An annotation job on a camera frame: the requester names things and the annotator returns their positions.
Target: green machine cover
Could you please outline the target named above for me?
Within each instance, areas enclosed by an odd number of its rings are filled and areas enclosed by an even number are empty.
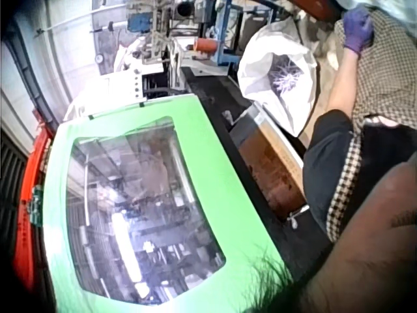
[[[43,221],[59,312],[239,312],[282,263],[195,95],[62,124]]]

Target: orange cylinder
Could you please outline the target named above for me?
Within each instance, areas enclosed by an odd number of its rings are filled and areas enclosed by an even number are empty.
[[[201,51],[214,54],[217,50],[217,41],[207,38],[196,38],[194,40],[194,51]]]

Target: white wall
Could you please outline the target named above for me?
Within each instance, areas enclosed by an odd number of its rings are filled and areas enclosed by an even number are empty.
[[[50,1],[52,25],[90,11],[90,1]],[[73,98],[78,96],[88,80],[100,75],[94,61],[96,52],[92,30],[90,14],[53,30],[59,64]]]
[[[1,127],[22,152],[28,155],[32,151],[38,121],[32,113],[34,106],[20,79],[18,69],[3,42],[1,43],[1,90],[7,97],[5,99],[1,95]]]
[[[48,0],[51,24],[89,12],[86,0]],[[16,15],[36,78],[53,113],[62,121],[70,101],[78,96],[85,83],[100,75],[94,61],[95,49],[91,15],[53,29],[53,43],[59,68],[68,87],[67,95],[53,58],[48,33],[36,35],[37,29],[47,28],[45,0],[27,1]]]

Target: hand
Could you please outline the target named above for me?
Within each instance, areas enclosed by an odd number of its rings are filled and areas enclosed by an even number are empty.
[[[343,26],[346,35],[344,47],[360,55],[373,36],[373,23],[368,10],[359,5],[347,11],[343,17]]]

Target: transparent window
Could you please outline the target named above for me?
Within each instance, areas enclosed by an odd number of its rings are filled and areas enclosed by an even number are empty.
[[[159,305],[225,264],[168,117],[119,137],[79,139],[66,206],[78,282],[103,297]]]

